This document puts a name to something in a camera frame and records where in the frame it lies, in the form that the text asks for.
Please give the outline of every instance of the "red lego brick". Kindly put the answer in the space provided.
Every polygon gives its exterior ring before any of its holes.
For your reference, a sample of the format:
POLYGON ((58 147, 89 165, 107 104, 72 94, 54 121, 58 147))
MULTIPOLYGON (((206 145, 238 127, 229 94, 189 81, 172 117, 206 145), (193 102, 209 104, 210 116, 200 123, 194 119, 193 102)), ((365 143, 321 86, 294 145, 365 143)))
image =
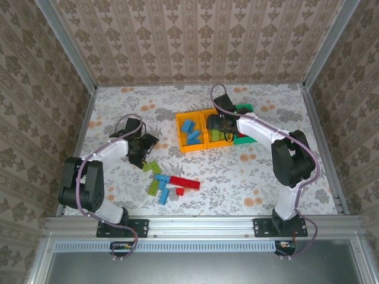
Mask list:
POLYGON ((184 188, 191 188, 196 190, 200 189, 200 182, 197 182, 196 180, 183 179, 177 176, 172 176, 170 178, 170 184, 183 186, 184 188))
POLYGON ((184 195, 184 188, 176 188, 176 195, 183 196, 184 195))

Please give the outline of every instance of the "wall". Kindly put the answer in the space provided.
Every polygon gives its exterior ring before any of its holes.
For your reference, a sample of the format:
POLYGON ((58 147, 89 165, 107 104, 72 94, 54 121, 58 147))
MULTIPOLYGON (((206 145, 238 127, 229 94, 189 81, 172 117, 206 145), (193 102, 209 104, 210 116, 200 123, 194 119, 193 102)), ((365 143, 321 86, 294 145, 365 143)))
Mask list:
POLYGON ((379 261, 379 1, 359 3, 311 93, 349 209, 362 215, 379 261))
POLYGON ((54 0, 98 85, 301 81, 341 0, 54 0))
POLYGON ((0 283, 22 283, 88 92, 33 0, 0 1, 0 283))

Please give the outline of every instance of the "floral tablecloth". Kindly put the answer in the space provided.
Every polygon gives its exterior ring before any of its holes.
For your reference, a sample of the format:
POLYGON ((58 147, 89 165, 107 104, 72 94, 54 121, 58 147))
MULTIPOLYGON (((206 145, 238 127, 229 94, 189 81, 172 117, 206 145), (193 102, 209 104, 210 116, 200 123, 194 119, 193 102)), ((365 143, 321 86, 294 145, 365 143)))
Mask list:
MULTIPOLYGON (((127 158, 104 173, 105 196, 126 207, 130 215, 270 215, 281 186, 272 171, 271 151, 258 143, 181 153, 175 113, 211 108, 211 86, 141 86, 98 88, 95 108, 86 133, 82 155, 103 145, 125 114, 139 114, 147 132, 160 139, 147 160, 158 161, 163 174, 199 180, 199 191, 186 189, 176 196, 175 187, 165 206, 147 194, 153 173, 132 166, 127 158)), ((255 112, 272 125, 303 131, 311 149, 316 140, 299 85, 228 85, 235 104, 252 104, 255 112)), ((215 95, 221 95, 221 88, 215 95)), ((303 191, 299 209, 304 214, 336 214, 325 171, 303 191)), ((67 208, 65 215, 78 212, 67 208)))

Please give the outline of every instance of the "black mounting plate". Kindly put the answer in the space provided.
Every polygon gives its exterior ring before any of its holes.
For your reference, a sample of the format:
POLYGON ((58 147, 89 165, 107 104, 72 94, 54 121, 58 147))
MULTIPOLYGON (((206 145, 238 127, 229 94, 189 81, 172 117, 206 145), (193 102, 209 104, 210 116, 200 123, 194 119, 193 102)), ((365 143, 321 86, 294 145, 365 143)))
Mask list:
POLYGON ((256 238, 268 237, 308 237, 306 222, 302 218, 298 218, 296 222, 291 224, 291 229, 279 234, 273 230, 272 218, 257 218, 253 219, 254 235, 256 238))
MULTIPOLYGON (((128 227, 136 231, 138 238, 147 238, 149 219, 129 219, 128 227)), ((96 231, 98 238, 133 238, 133 233, 126 229, 115 228, 99 222, 96 231)))

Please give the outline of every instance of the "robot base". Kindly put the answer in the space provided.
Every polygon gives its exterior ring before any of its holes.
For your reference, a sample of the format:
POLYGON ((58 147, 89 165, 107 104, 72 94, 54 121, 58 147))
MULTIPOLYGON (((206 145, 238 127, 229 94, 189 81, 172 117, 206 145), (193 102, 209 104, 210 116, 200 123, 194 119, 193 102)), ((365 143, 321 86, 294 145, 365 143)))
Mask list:
MULTIPOLYGON (((123 216, 119 225, 127 226, 136 231, 138 238, 147 238, 149 219, 129 219, 128 211, 123 208, 123 216)), ((120 229, 99 222, 96 231, 98 238, 133 238, 134 235, 127 229, 120 229)))
POLYGON ((272 218, 257 218, 253 220, 256 238, 268 237, 307 237, 307 225, 304 219, 298 215, 282 220, 275 210, 272 210, 272 218))

